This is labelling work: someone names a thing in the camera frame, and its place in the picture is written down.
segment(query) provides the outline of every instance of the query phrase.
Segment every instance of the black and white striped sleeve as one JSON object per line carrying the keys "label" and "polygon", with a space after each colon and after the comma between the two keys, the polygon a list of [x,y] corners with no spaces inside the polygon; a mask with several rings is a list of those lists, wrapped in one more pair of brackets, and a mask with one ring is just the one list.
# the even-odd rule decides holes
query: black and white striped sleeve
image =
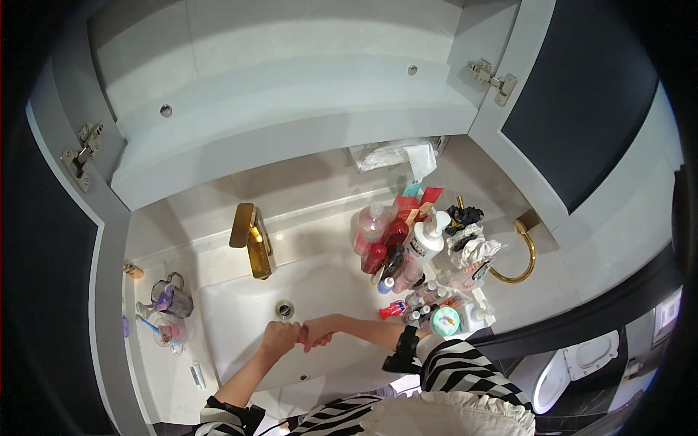
{"label": "black and white striped sleeve", "polygon": [[419,380],[423,391],[488,395],[533,410],[526,394],[464,340],[427,336],[417,346],[417,358],[422,362]]}
{"label": "black and white striped sleeve", "polygon": [[195,436],[245,436],[245,411],[210,397]]}

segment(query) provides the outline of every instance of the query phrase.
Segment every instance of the bathroom sink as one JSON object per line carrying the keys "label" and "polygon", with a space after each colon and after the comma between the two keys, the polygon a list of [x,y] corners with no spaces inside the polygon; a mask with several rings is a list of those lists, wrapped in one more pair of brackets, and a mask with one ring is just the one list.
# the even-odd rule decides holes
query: bathroom sink
{"label": "bathroom sink", "polygon": [[[223,384],[252,357],[267,323],[279,320],[281,303],[292,309],[288,321],[302,323],[331,313],[380,320],[378,309],[400,296],[379,294],[369,276],[360,271],[358,256],[345,251],[284,264],[266,280],[245,276],[206,286],[201,288],[200,298],[209,349]],[[387,355],[386,350],[345,334],[335,335],[330,344],[308,354],[296,345],[257,390],[328,374],[380,374]]]}

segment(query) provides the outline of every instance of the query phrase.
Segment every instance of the pink bottle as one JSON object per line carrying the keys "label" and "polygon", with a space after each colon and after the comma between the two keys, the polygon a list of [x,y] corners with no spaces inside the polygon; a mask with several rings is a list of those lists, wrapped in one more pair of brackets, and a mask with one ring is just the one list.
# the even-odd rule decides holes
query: pink bottle
{"label": "pink bottle", "polygon": [[364,207],[359,212],[359,220],[354,231],[354,252],[359,256],[369,253],[374,242],[379,242],[388,225],[387,214],[383,213],[383,203],[374,202],[371,207]]}
{"label": "pink bottle", "polygon": [[424,270],[415,260],[407,258],[407,262],[403,264],[402,269],[395,278],[393,292],[396,294],[405,292],[410,286],[414,285],[417,280],[422,278],[423,273]]}

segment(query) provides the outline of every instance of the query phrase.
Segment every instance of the white pump bottle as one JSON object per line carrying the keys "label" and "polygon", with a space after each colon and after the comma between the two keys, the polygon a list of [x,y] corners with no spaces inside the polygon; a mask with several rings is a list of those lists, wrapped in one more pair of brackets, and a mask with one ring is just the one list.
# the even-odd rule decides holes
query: white pump bottle
{"label": "white pump bottle", "polygon": [[451,217],[444,211],[436,215],[428,223],[415,223],[412,236],[405,241],[405,252],[421,266],[426,265],[432,257],[443,250],[441,232],[451,223]]}

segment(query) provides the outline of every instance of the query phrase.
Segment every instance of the person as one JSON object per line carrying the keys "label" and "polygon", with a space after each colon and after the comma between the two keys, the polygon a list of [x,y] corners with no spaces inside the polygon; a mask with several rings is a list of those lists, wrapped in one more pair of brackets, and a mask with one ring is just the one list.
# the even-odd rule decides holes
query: person
{"label": "person", "polygon": [[[297,343],[305,352],[346,333],[395,351],[405,326],[328,315],[299,323],[270,322],[254,356],[207,401],[196,436],[251,436],[244,409],[262,378]],[[527,435],[535,418],[526,395],[466,341],[417,330],[420,394],[375,393],[311,410],[291,435]]]}

